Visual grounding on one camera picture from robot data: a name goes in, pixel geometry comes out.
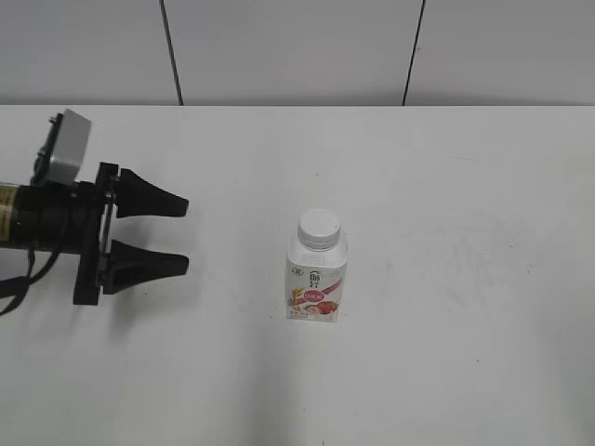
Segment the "white bottle cap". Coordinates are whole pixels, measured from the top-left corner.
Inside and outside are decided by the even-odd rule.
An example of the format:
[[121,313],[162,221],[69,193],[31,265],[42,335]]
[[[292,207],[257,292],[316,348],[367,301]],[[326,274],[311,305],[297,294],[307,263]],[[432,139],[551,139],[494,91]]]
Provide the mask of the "white bottle cap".
[[297,238],[310,249],[325,251],[338,243],[341,221],[326,209],[310,209],[302,214]]

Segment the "bottle label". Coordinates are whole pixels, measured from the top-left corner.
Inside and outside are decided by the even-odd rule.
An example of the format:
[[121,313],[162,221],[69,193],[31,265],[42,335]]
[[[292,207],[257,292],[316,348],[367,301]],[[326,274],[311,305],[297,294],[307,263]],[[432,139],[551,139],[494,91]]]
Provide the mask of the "bottle label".
[[347,264],[340,268],[304,267],[287,260],[287,318],[335,322]]
[[12,206],[19,188],[0,184],[0,242],[10,240],[10,221],[12,218]]

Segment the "table surface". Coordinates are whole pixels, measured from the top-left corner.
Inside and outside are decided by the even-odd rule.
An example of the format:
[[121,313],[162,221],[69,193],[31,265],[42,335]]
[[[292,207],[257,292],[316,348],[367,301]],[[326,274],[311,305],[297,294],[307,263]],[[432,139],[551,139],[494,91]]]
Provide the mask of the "table surface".
[[[80,179],[117,163],[191,202],[113,238],[191,266],[77,308],[61,256],[0,319],[3,444],[595,442],[595,108],[73,109]],[[4,181],[61,110],[0,107]],[[336,324],[284,312],[317,206],[350,243]]]

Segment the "red label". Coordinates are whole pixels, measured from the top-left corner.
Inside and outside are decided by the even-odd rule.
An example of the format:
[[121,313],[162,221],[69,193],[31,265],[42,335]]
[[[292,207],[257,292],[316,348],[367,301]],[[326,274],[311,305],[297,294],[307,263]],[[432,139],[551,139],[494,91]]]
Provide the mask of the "red label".
[[318,290],[309,290],[304,295],[304,298],[308,302],[320,302],[321,300],[324,299],[324,294]]

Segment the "bottle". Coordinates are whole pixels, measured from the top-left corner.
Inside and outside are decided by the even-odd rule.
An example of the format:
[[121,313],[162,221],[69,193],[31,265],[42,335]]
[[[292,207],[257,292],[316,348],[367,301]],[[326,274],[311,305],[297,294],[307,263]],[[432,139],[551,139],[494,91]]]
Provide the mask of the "bottle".
[[347,236],[340,220],[326,209],[306,211],[287,249],[287,318],[337,321],[346,268]]

